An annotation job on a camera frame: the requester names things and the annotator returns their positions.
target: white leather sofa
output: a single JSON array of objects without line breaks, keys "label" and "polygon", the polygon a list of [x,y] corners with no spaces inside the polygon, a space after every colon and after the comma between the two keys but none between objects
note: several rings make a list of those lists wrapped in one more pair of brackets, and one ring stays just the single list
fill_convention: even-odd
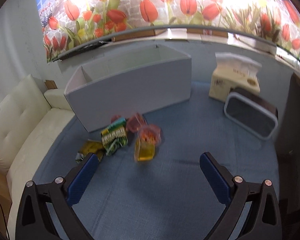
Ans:
[{"label": "white leather sofa", "polygon": [[0,172],[7,176],[12,207],[10,239],[25,183],[32,179],[54,140],[74,116],[63,90],[43,95],[27,76],[0,103]]}]

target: metal screw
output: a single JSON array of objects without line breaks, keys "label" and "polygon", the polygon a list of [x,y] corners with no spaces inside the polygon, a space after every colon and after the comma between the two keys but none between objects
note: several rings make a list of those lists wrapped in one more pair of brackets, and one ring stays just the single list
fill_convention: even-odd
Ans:
[{"label": "metal screw", "polygon": [[240,176],[235,176],[234,181],[238,182],[238,183],[241,183],[241,182],[243,182],[243,178],[241,178]]},{"label": "metal screw", "polygon": [[271,185],[272,185],[272,182],[271,182],[271,180],[266,179],[266,180],[265,180],[265,184],[266,184],[267,186],[271,186]]},{"label": "metal screw", "polygon": [[30,181],[28,181],[27,183],[26,183],[26,186],[27,187],[31,187],[33,185],[33,181],[32,180],[30,180]]},{"label": "metal screw", "polygon": [[54,180],[55,183],[57,184],[60,184],[61,182],[63,182],[63,177],[57,177],[55,180]]}]

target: stone wall mural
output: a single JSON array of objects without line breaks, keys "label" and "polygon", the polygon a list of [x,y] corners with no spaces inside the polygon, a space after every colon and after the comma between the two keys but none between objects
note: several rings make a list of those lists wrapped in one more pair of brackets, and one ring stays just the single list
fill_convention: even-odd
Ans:
[{"label": "stone wall mural", "polygon": [[37,0],[47,61],[102,36],[163,24],[252,34],[300,57],[300,14],[290,0]]}]

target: white storage box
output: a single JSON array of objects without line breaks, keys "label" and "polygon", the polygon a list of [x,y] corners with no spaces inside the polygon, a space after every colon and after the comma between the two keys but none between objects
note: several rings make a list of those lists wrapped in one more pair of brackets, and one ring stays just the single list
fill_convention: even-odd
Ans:
[{"label": "white storage box", "polygon": [[190,98],[191,57],[166,46],[147,46],[80,66],[65,97],[88,132]]}]

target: green snack package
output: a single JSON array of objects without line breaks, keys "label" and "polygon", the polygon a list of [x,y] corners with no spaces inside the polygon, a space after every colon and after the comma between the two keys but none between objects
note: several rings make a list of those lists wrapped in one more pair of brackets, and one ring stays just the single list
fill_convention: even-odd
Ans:
[{"label": "green snack package", "polygon": [[118,148],[128,144],[126,120],[123,117],[106,127],[100,134],[107,156],[111,156]]}]

